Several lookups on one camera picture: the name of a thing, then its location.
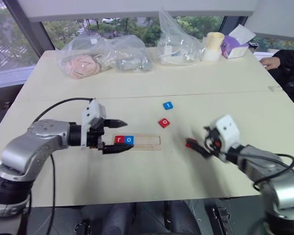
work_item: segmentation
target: wall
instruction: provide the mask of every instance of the wall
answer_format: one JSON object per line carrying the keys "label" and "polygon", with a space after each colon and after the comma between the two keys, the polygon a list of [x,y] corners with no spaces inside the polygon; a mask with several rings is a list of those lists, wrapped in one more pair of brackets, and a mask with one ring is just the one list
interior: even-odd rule
{"label": "wall", "polygon": [[294,40],[294,0],[261,0],[245,24],[257,34]]}
{"label": "wall", "polygon": [[157,16],[161,6],[174,16],[250,16],[258,0],[19,0],[32,22]]}

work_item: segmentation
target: person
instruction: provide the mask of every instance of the person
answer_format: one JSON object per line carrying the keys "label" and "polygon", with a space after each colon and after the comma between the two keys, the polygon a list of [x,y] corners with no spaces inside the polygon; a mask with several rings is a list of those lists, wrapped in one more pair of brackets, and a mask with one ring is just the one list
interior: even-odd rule
{"label": "person", "polygon": [[262,58],[260,63],[294,102],[294,50],[280,50],[270,58]]}

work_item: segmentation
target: blue letter block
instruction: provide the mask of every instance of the blue letter block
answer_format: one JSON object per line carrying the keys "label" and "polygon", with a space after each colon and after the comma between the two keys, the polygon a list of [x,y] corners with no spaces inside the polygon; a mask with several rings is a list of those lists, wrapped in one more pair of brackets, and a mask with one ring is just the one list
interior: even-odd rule
{"label": "blue letter block", "polygon": [[134,145],[134,136],[125,136],[125,143]]}
{"label": "blue letter block", "polygon": [[167,103],[164,103],[163,107],[165,108],[165,110],[173,109],[173,104],[169,101]]}

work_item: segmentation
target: black sleeve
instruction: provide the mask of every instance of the black sleeve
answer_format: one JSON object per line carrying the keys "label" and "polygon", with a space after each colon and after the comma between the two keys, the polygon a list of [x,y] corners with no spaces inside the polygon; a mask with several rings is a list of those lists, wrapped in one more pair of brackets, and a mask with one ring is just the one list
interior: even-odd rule
{"label": "black sleeve", "polygon": [[293,68],[294,67],[294,50],[280,50],[274,57],[279,57],[281,66]]}

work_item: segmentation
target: car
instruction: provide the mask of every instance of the car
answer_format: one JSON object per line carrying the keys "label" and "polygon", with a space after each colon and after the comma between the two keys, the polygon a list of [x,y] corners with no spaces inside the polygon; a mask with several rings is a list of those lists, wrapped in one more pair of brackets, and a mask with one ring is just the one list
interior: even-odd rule
{"label": "car", "polygon": [[112,21],[113,21],[112,18],[102,18],[102,20],[101,20],[101,22],[106,23],[106,24],[109,24],[109,23],[111,23]]}

